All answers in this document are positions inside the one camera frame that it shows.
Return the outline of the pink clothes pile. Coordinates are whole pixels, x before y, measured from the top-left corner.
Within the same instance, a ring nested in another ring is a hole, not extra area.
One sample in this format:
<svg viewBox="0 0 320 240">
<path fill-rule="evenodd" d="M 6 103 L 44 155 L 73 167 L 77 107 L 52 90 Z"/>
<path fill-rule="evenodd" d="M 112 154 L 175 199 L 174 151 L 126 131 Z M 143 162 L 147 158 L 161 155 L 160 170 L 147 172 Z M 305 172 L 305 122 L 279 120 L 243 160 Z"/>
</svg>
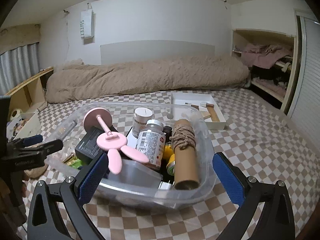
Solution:
<svg viewBox="0 0 320 240">
<path fill-rule="evenodd" d="M 286 56 L 292 56 L 292 48 L 278 44 L 247 44 L 241 52 L 242 63 L 248 67 L 256 66 L 270 69 L 275 63 Z"/>
</svg>

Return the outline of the white hanging sweet bag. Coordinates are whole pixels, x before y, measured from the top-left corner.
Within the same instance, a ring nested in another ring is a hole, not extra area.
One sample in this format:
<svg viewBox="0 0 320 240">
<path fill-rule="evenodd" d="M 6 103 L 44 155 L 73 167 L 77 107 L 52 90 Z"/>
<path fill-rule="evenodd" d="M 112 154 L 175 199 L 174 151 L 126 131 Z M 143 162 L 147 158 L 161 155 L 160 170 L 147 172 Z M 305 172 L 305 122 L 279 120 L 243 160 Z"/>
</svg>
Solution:
<svg viewBox="0 0 320 240">
<path fill-rule="evenodd" d="M 80 37 L 83 40 L 94 37 L 94 13 L 91 3 L 80 14 Z"/>
</svg>

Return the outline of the checkered bed sheet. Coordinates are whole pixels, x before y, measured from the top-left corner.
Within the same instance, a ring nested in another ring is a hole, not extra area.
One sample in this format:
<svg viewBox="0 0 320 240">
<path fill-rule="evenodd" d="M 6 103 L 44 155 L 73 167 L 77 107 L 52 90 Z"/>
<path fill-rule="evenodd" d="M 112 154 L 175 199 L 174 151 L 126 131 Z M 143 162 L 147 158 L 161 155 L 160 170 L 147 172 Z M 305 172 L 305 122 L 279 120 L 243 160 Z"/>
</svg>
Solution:
<svg viewBox="0 0 320 240">
<path fill-rule="evenodd" d="M 211 96 L 227 125 L 210 132 L 214 150 L 259 181 L 283 180 L 296 236 L 303 237 L 319 201 L 319 156 L 280 113 L 249 90 L 212 91 Z M 106 239 L 216 239 L 236 206 L 216 183 L 205 201 L 172 213 L 117 206 L 98 194 L 85 210 Z"/>
</svg>

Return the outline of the beige printed curtain valance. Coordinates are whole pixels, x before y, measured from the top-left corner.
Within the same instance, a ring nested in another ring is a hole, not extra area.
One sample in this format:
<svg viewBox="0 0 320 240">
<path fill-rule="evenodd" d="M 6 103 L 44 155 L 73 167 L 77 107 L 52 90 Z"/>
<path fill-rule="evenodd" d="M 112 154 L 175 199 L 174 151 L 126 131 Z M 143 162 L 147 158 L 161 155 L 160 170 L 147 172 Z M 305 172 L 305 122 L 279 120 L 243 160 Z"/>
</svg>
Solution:
<svg viewBox="0 0 320 240">
<path fill-rule="evenodd" d="M 40 24 L 24 24 L 1 29 L 0 54 L 39 42 L 40 28 Z"/>
</svg>

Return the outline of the white shallow tray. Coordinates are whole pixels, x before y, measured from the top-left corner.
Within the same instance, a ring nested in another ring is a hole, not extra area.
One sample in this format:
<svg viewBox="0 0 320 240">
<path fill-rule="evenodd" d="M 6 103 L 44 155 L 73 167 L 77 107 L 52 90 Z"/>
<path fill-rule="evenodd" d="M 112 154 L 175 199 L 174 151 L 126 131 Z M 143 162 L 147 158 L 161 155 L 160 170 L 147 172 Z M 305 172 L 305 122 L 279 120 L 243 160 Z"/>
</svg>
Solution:
<svg viewBox="0 0 320 240">
<path fill-rule="evenodd" d="M 209 130 L 223 130 L 225 128 L 226 119 L 217 102 L 210 94 L 172 92 L 170 100 L 172 105 L 187 106 L 187 108 L 171 107 L 170 116 L 174 120 L 188 119 L 196 121 L 201 115 Z M 214 109 L 220 119 L 219 122 L 212 122 L 206 109 L 206 103 L 214 104 Z"/>
</svg>

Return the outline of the brown quilted duvet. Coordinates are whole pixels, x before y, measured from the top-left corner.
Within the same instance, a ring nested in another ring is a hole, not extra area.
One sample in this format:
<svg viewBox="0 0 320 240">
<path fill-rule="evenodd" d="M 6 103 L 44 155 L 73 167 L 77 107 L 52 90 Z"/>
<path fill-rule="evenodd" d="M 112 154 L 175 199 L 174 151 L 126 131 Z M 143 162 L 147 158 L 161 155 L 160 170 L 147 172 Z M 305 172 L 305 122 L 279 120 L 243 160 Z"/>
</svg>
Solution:
<svg viewBox="0 0 320 240">
<path fill-rule="evenodd" d="M 176 89 L 224 89 L 243 86 L 249 69 L 239 59 L 221 56 L 176 56 L 111 65 L 71 65 L 47 81 L 46 100 L 64 103 Z"/>
</svg>

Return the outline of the wooden bedside shelf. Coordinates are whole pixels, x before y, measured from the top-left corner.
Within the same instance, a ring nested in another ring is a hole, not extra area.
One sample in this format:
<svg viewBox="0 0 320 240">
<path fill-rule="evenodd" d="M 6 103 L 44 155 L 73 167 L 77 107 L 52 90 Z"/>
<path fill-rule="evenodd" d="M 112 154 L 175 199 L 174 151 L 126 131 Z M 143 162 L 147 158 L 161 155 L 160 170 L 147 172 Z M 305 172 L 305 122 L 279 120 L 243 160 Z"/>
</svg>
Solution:
<svg viewBox="0 0 320 240">
<path fill-rule="evenodd" d="M 53 67 L 41 70 L 5 94 L 10 96 L 8 121 L 11 113 L 17 109 L 20 109 L 21 113 L 39 113 L 47 107 L 44 90 L 53 72 Z"/>
</svg>

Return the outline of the green patterned packet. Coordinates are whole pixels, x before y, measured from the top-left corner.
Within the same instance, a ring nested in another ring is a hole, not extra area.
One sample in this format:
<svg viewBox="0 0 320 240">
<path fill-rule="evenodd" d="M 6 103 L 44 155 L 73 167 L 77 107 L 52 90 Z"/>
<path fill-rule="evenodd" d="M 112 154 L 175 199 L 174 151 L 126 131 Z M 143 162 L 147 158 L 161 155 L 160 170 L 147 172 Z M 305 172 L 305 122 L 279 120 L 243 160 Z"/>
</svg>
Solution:
<svg viewBox="0 0 320 240">
<path fill-rule="evenodd" d="M 83 163 L 80 159 L 71 159 L 69 162 L 67 162 L 67 165 L 78 170 L 81 169 Z"/>
</svg>

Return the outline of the white cardboard box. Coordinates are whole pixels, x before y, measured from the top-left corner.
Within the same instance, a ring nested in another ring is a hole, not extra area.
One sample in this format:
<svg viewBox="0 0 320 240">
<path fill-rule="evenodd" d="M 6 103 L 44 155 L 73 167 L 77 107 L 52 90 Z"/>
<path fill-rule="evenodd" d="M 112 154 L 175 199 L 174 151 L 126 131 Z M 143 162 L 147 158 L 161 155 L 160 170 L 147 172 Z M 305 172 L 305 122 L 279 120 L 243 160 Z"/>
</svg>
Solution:
<svg viewBox="0 0 320 240">
<path fill-rule="evenodd" d="M 37 135 L 41 124 L 37 113 L 22 113 L 13 119 L 7 126 L 7 138 L 9 141 Z"/>
</svg>

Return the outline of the wooden block in tray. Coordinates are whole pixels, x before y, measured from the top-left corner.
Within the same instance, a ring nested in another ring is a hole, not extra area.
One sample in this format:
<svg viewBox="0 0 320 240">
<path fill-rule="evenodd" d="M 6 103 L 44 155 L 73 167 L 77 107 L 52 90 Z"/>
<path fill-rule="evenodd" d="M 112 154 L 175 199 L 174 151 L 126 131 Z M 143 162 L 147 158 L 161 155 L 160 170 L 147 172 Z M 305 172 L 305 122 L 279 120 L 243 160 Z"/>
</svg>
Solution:
<svg viewBox="0 0 320 240">
<path fill-rule="evenodd" d="M 219 122 L 220 121 L 220 119 L 214 109 L 214 104 L 206 103 L 206 109 L 207 109 L 208 113 L 210 114 L 210 118 L 211 118 L 212 122 Z"/>
</svg>

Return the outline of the yellow item in bin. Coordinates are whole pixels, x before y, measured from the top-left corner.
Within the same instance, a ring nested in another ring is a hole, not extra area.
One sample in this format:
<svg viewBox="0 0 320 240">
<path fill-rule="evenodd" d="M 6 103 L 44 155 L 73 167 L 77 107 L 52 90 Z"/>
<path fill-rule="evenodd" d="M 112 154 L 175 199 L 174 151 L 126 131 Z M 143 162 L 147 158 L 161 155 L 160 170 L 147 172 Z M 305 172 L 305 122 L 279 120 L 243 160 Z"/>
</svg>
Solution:
<svg viewBox="0 0 320 240">
<path fill-rule="evenodd" d="M 174 175 L 174 168 L 175 168 L 175 154 L 174 150 L 172 149 L 171 143 L 166 143 L 163 152 L 163 159 L 167 162 L 166 169 L 168 175 Z"/>
</svg>

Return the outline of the pink handheld fan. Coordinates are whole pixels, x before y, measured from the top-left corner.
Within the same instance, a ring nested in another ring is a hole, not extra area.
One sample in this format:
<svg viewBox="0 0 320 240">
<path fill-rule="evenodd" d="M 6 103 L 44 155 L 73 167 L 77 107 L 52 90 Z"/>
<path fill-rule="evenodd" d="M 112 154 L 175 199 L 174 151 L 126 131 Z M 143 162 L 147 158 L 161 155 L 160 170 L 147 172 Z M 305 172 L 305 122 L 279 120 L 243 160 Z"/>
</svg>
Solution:
<svg viewBox="0 0 320 240">
<path fill-rule="evenodd" d="M 119 132 L 110 130 L 112 116 L 107 109 L 97 107 L 89 110 L 83 120 L 85 131 L 88 132 L 93 126 L 101 127 L 104 131 L 97 137 L 97 146 L 107 151 L 108 169 L 112 174 L 118 175 L 122 170 L 120 151 L 127 157 L 142 164 L 149 162 L 148 157 L 139 150 L 127 145 L 127 137 Z"/>
</svg>

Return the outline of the grey headboard panel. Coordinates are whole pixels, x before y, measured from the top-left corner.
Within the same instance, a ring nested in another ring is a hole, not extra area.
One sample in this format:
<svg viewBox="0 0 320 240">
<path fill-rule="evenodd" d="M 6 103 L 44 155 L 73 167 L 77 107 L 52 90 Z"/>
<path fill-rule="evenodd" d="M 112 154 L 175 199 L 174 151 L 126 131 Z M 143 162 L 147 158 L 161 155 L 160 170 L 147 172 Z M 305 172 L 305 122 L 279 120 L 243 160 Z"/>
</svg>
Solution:
<svg viewBox="0 0 320 240">
<path fill-rule="evenodd" d="M 127 41 L 100 46 L 102 65 L 198 54 L 214 55 L 215 46 L 171 40 Z"/>
</svg>

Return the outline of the grey curtain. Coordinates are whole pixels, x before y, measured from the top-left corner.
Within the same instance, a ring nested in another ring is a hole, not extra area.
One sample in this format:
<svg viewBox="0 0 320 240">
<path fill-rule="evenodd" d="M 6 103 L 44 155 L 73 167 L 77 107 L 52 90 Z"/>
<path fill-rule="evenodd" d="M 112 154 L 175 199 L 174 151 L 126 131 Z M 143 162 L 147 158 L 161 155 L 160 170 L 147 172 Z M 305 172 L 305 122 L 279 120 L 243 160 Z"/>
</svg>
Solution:
<svg viewBox="0 0 320 240">
<path fill-rule="evenodd" d="M 33 43 L 1 54 L 1 95 L 32 77 L 40 71 L 39 44 Z"/>
</svg>

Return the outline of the black box in bin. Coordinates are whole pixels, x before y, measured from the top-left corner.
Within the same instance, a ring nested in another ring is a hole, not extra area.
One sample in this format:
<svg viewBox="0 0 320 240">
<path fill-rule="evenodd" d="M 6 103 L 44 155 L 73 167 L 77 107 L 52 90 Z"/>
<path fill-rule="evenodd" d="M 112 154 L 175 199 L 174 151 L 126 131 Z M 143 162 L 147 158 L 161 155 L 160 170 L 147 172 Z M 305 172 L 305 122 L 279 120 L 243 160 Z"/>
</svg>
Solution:
<svg viewBox="0 0 320 240">
<path fill-rule="evenodd" d="M 89 163 L 95 158 L 98 153 L 105 153 L 105 151 L 103 151 L 97 145 L 97 138 L 102 133 L 104 133 L 102 129 L 93 126 L 76 145 L 76 156 L 85 165 L 89 165 Z"/>
</svg>

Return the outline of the white pill bottle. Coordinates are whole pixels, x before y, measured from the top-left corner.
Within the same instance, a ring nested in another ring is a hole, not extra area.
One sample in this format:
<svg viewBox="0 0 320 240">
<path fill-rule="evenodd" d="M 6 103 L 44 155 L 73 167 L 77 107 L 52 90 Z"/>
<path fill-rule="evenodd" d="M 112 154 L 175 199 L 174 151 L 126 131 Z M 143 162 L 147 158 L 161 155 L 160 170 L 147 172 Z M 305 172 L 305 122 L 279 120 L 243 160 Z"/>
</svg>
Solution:
<svg viewBox="0 0 320 240">
<path fill-rule="evenodd" d="M 160 170 L 165 140 L 163 123 L 156 119 L 148 120 L 146 127 L 139 133 L 136 145 L 136 149 L 148 157 L 147 167 L 153 170 Z"/>
</svg>

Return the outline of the clear plastic storage bin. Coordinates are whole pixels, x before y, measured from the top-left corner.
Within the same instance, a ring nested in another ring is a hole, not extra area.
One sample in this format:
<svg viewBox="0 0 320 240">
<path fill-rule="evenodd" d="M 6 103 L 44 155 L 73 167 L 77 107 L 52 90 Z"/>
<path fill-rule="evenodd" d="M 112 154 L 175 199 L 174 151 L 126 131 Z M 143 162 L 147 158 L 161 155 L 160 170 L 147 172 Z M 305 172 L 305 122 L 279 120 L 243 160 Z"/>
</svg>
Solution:
<svg viewBox="0 0 320 240">
<path fill-rule="evenodd" d="M 74 153 L 76 146 L 82 145 L 86 135 L 83 120 L 86 113 L 96 107 L 108 110 L 116 131 L 128 137 L 129 145 L 134 147 L 136 139 L 131 135 L 134 110 L 141 105 L 128 102 L 94 102 L 73 109 L 67 119 L 56 125 L 55 131 L 46 137 L 46 141 L 60 139 L 63 149 L 50 155 L 46 162 L 64 176 L 76 176 L 78 169 L 69 167 L 63 161 Z M 152 209 L 180 209 L 204 200 L 216 182 L 212 168 L 214 149 L 209 139 L 207 125 L 200 111 L 188 105 L 146 104 L 153 118 L 165 126 L 173 127 L 175 122 L 186 119 L 195 132 L 197 167 L 200 185 L 196 189 L 177 190 L 166 172 L 159 173 L 132 160 L 123 160 L 120 174 L 110 172 L 99 184 L 98 191 L 106 198 L 127 206 L 139 206 Z"/>
</svg>

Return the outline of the grey lidded jar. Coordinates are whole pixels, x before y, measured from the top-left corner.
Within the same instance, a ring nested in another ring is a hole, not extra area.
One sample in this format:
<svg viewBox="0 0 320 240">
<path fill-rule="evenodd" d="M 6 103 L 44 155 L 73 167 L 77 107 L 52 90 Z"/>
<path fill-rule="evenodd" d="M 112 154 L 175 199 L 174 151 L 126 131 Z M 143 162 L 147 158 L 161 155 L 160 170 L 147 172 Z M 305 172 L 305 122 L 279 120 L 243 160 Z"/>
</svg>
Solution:
<svg viewBox="0 0 320 240">
<path fill-rule="evenodd" d="M 146 107 L 138 107 L 135 109 L 132 125 L 132 135 L 135 138 L 138 138 L 140 131 L 145 128 L 146 123 L 152 119 L 152 116 L 152 110 Z"/>
</svg>

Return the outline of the wooden closet shelf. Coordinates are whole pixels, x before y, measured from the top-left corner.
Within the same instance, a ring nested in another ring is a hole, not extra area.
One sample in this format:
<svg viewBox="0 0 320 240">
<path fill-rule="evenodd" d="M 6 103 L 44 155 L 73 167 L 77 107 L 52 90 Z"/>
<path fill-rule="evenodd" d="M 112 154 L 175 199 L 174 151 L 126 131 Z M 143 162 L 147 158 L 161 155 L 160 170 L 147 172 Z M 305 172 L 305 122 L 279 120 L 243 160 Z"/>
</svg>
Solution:
<svg viewBox="0 0 320 240">
<path fill-rule="evenodd" d="M 299 38 L 269 30 L 234 29 L 232 39 L 232 55 L 249 68 L 249 89 L 287 114 L 300 68 Z"/>
</svg>

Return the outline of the cardboard tube with rope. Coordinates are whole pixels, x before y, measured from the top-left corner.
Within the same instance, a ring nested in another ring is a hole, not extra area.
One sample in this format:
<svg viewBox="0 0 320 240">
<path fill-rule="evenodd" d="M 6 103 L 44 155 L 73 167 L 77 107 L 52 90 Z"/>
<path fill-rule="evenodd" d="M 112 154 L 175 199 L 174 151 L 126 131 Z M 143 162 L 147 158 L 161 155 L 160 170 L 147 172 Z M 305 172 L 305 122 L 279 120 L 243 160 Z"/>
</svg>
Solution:
<svg viewBox="0 0 320 240">
<path fill-rule="evenodd" d="M 171 136 L 175 155 L 175 189 L 193 190 L 199 187 L 195 132 L 186 119 L 175 122 Z"/>
</svg>

